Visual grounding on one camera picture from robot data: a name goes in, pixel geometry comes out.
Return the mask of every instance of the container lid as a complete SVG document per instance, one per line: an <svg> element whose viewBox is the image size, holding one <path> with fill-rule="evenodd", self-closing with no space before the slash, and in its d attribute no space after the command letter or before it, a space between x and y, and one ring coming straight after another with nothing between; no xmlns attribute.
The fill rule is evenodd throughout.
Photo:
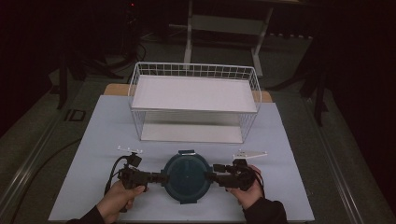
<svg viewBox="0 0 396 224"><path fill-rule="evenodd" d="M180 150L162 170L162 174L169 175L168 183L163 186L180 203L197 203L210 188L206 172L212 172L212 168L202 156L194 150Z"/></svg>

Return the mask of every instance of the hand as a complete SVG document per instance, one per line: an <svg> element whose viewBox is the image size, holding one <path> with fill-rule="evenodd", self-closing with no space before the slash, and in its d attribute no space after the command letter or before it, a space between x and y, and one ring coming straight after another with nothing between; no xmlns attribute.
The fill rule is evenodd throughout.
<svg viewBox="0 0 396 224"><path fill-rule="evenodd" d="M124 206L131 209L134 198L145 190L145 186L134 189L125 189L119 180L111 186L105 197L96 205L106 224L115 222Z"/></svg>
<svg viewBox="0 0 396 224"><path fill-rule="evenodd" d="M262 172L254 165L249 165L253 170L257 171L258 174ZM238 199L239 204L247 210L251 205L253 205L257 200L263 198L262 186L257 180L254 181L253 185L247 190L243 191L241 189L227 189L236 199Z"/></svg>

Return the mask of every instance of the wooden edge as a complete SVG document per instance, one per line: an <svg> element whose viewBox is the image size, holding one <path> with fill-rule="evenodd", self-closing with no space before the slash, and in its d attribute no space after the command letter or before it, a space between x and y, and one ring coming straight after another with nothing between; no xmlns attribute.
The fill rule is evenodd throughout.
<svg viewBox="0 0 396 224"><path fill-rule="evenodd" d="M122 95L127 96L129 90L129 84L118 84L111 83L106 86L104 95ZM262 91L262 102L272 103L272 97L268 91Z"/></svg>

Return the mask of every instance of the gray floor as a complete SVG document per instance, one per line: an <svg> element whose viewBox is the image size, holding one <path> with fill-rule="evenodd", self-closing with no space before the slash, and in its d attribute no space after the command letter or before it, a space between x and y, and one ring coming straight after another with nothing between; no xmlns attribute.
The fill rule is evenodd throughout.
<svg viewBox="0 0 396 224"><path fill-rule="evenodd" d="M147 62L182 63L184 32L175 30L167 43L155 35L146 35L139 47L139 57ZM249 47L228 46L197 38L192 48L192 63L252 65ZM309 46L309 39L269 36L260 53L264 77L262 86L271 86L291 77ZM29 186L14 223L49 223L47 221L57 193L78 149L78 143L62 150L37 170L51 155L80 139L88 125L98 97L108 83L124 82L133 66L118 72L125 79L109 79L91 73L85 81L69 80L69 96L62 110L57 110L57 95L46 94L0 139L0 192L4 214L1 223L10 223L23 189L9 189L13 180ZM282 91L271 91L283 120L295 160L312 206L315 221L310 223L396 223L359 148L354 141L330 91L326 91L323 127L314 122L312 111L315 95L302 98L302 83ZM83 121L64 120L68 109L87 112ZM24 179L13 179L15 174Z"/></svg>

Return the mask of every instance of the black sleeve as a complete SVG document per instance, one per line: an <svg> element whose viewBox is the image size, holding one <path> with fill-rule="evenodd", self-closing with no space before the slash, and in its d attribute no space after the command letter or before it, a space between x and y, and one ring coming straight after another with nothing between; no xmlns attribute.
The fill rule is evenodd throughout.
<svg viewBox="0 0 396 224"><path fill-rule="evenodd" d="M283 204L260 198L244 210L247 224L287 224L286 212Z"/></svg>
<svg viewBox="0 0 396 224"><path fill-rule="evenodd" d="M66 224L105 224L96 206L81 219L72 219Z"/></svg>

